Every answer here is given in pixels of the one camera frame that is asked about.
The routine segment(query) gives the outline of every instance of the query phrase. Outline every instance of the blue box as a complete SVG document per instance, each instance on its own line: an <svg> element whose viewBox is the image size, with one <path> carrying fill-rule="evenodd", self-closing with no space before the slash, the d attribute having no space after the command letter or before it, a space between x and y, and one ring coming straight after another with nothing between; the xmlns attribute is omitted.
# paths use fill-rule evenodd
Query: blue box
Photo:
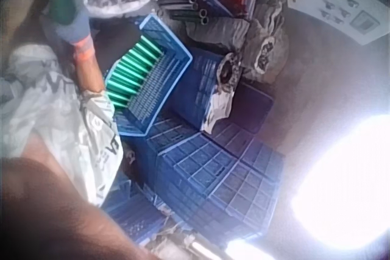
<svg viewBox="0 0 390 260"><path fill-rule="evenodd" d="M198 133L192 126L170 112L160 113L146 137L132 137L126 141L135 151L143 181L154 189L157 155Z"/></svg>
<svg viewBox="0 0 390 260"><path fill-rule="evenodd" d="M193 61L169 97L169 106L196 129L201 128L217 88L217 70L224 56L190 48Z"/></svg>
<svg viewBox="0 0 390 260"><path fill-rule="evenodd" d="M279 182L238 161L203 134L159 155L157 169L156 193L213 243L225 245L267 231Z"/></svg>
<svg viewBox="0 0 390 260"><path fill-rule="evenodd" d="M115 112L114 119L121 136L148 134L172 89L192 61L182 42L154 14L141 22L140 30L157 43L164 54L146 77L140 92L130 98L127 108Z"/></svg>

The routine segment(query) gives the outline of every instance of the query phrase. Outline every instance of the concrete floor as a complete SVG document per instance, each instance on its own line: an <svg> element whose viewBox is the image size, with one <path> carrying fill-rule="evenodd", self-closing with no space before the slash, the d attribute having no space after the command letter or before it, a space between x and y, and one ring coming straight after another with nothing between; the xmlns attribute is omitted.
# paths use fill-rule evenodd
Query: concrete floor
<svg viewBox="0 0 390 260"><path fill-rule="evenodd" d="M313 163L359 121L389 110L389 39L360 46L295 10L286 11L289 59L268 91L275 104L259 137L285 154L284 181L260 245L276 260L364 259L313 239L294 218L291 200Z"/></svg>

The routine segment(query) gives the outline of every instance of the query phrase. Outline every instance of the metal object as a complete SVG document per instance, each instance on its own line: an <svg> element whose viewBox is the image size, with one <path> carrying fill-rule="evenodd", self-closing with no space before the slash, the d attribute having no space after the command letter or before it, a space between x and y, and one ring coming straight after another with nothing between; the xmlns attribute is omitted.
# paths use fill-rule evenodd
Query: metal object
<svg viewBox="0 0 390 260"><path fill-rule="evenodd" d="M109 80L107 82L107 85L108 86L112 86L113 88L117 88L117 89L120 89L121 91L125 91L129 94L136 94L137 92L131 88L127 88L121 84L119 84L118 82L114 82L113 80Z"/></svg>
<svg viewBox="0 0 390 260"><path fill-rule="evenodd" d="M201 25L208 24L208 17L205 18L195 18L190 16L172 16L171 19L174 19L176 21L187 21L189 23L197 23Z"/></svg>
<svg viewBox="0 0 390 260"><path fill-rule="evenodd" d="M113 77L116 77L117 79L121 79L121 80L123 80L124 82L129 83L129 84L131 84L131 85L141 86L140 83L134 82L132 79L129 79L129 78L127 78L127 77L125 77L125 76L119 74L118 72L115 72L115 71L114 71L114 72L112 73L112 76L113 76Z"/></svg>
<svg viewBox="0 0 390 260"><path fill-rule="evenodd" d="M125 63L119 62L119 64L117 64L116 67L123 70L124 72L126 72L128 74L131 74L132 76L137 77L138 79L141 79L141 80L145 79L145 77L143 77L141 74L135 72L134 70L131 70L131 68L129 68L129 66Z"/></svg>
<svg viewBox="0 0 390 260"><path fill-rule="evenodd" d="M195 3L196 0L158 0L159 5Z"/></svg>
<svg viewBox="0 0 390 260"><path fill-rule="evenodd" d="M141 36L141 41L145 42L149 47L151 47L154 51L158 52L159 54L163 54L163 51L161 51L160 48L158 48L153 42L151 42L144 35Z"/></svg>
<svg viewBox="0 0 390 260"><path fill-rule="evenodd" d="M108 94L109 97L112 97L114 99L123 100L125 102L129 101L128 97L122 96L121 94L116 94L116 93L113 93L111 91L107 91L107 94Z"/></svg>
<svg viewBox="0 0 390 260"><path fill-rule="evenodd" d="M194 10L171 10L170 14L172 16L192 16L205 18L207 16L207 10L201 9L198 12Z"/></svg>
<svg viewBox="0 0 390 260"><path fill-rule="evenodd" d="M199 8L197 3L188 3L188 4L165 4L161 5L166 10L172 9L187 9L187 10L197 10Z"/></svg>
<svg viewBox="0 0 390 260"><path fill-rule="evenodd" d="M134 50L134 48L129 50L129 52L125 56L123 56L122 59L127 61L132 66L134 66L136 69L138 69L144 73L149 73L149 70L147 70L147 66L139 64L138 62L136 62L136 60L139 60L141 62L145 62L145 64L147 64L149 66L153 66L153 63L151 61L149 61L148 59L143 57L141 54L139 54L136 50Z"/></svg>
<svg viewBox="0 0 390 260"><path fill-rule="evenodd" d="M117 102L116 100L111 100L111 103L113 103L114 106L117 106L117 107L121 107L121 108L125 108L126 107L125 104Z"/></svg>
<svg viewBox="0 0 390 260"><path fill-rule="evenodd" d="M152 51L150 51L146 46L143 46L141 43L137 43L135 45L137 49L144 52L147 56L149 56L152 60L156 61L158 59L158 56L155 55Z"/></svg>

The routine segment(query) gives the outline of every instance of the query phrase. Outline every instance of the crate grid pattern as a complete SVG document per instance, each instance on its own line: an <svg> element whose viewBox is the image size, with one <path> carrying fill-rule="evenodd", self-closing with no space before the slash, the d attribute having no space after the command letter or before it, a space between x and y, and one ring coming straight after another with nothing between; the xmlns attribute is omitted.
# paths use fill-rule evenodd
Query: crate grid pattern
<svg viewBox="0 0 390 260"><path fill-rule="evenodd" d="M129 142L134 146L142 179L152 189L155 183L157 155L170 147L198 133L190 125L170 112L162 112L154 121L146 137L132 137Z"/></svg>
<svg viewBox="0 0 390 260"><path fill-rule="evenodd" d="M200 133L165 155L165 161L208 196L236 159Z"/></svg>
<svg viewBox="0 0 390 260"><path fill-rule="evenodd" d="M209 111L211 96L218 84L216 73L224 57L197 48L190 48L190 52L193 62L174 89L169 104L173 111L200 129Z"/></svg>
<svg viewBox="0 0 390 260"><path fill-rule="evenodd" d="M157 43L164 54L145 78L138 95L130 98L126 109L115 113L121 136L147 135L172 89L192 61L185 46L154 14L143 19L140 30Z"/></svg>
<svg viewBox="0 0 390 260"><path fill-rule="evenodd" d="M238 163L211 199L248 226L266 231L276 206L278 189L278 184Z"/></svg>
<svg viewBox="0 0 390 260"><path fill-rule="evenodd" d="M283 172L283 156L259 140L252 140L241 161L276 183Z"/></svg>
<svg viewBox="0 0 390 260"><path fill-rule="evenodd" d="M207 135L236 158L241 158L249 144L254 140L252 134L232 123L230 119L218 121L212 134Z"/></svg>

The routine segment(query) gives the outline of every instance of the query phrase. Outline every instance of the green glass tube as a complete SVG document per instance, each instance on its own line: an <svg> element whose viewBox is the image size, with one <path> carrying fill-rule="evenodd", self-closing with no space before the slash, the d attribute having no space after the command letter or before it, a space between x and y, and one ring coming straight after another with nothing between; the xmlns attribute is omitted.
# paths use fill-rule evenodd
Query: green glass tube
<svg viewBox="0 0 390 260"><path fill-rule="evenodd" d="M136 93L137 93L137 92L136 92L135 90L133 90L132 88L127 88L127 87L121 85L120 83L118 83L118 82L116 82L116 81L114 81L114 80L111 80L111 79L107 82L107 84L108 84L108 85L111 85L111 86L114 87L114 88L119 88L119 89L122 90L122 91L126 91L126 92L128 92L128 93L130 93L130 94L136 94Z"/></svg>
<svg viewBox="0 0 390 260"><path fill-rule="evenodd" d="M121 103L121 102L118 102L117 100L111 100L111 102L114 104L114 106L116 107L121 107L121 108L125 108L127 105L125 105L124 103Z"/></svg>
<svg viewBox="0 0 390 260"><path fill-rule="evenodd" d="M153 44L148 38L145 36L141 36L141 41L145 42L150 48L152 48L154 51L158 52L160 55L163 54L163 51L160 50L155 44Z"/></svg>
<svg viewBox="0 0 390 260"><path fill-rule="evenodd" d="M135 47L137 49L139 49L140 51L144 52L144 54L146 54L154 62L158 59L158 55L157 54L155 54L154 52L149 50L146 46L143 46L141 43L137 43L135 45Z"/></svg>
<svg viewBox="0 0 390 260"><path fill-rule="evenodd" d="M133 80L130 79L130 78L127 78L126 76L121 75L121 74L118 73L118 72L115 72L115 71L114 71L114 72L112 73L112 76L115 76L115 77L117 77L117 78L123 80L124 82L131 84L131 85L141 86L139 83L133 81Z"/></svg>
<svg viewBox="0 0 390 260"><path fill-rule="evenodd" d="M132 57L132 54L134 54L134 53L131 53L131 55L130 55L129 53L126 54L125 56L122 57L122 59L125 60L126 62L130 63L132 66L136 67L136 68L139 69L140 71L145 72L146 74L148 74L148 73L149 73L149 70L147 70L147 66L145 66L145 65L143 66L143 65L141 65L141 64L138 64L138 63L134 60L134 58ZM146 64L148 64L148 63L153 64L153 63L150 62L149 60L146 60L144 57L141 56L141 58L142 58L142 59L140 59L140 60L142 60L142 61L145 62Z"/></svg>
<svg viewBox="0 0 390 260"><path fill-rule="evenodd" d="M117 68L125 71L126 73L128 74L131 74L132 76L135 76L141 80L145 80L145 77L143 77L141 74L135 72L134 70L131 69L131 67L125 63L122 63L122 62L119 62L117 65L116 65Z"/></svg>
<svg viewBox="0 0 390 260"><path fill-rule="evenodd" d="M116 94L116 93L113 93L112 91L107 91L107 94L110 98L114 98L114 99L118 99L118 100L123 100L125 102L128 102L129 101L129 98L128 97L125 97L125 96L122 96L121 94Z"/></svg>

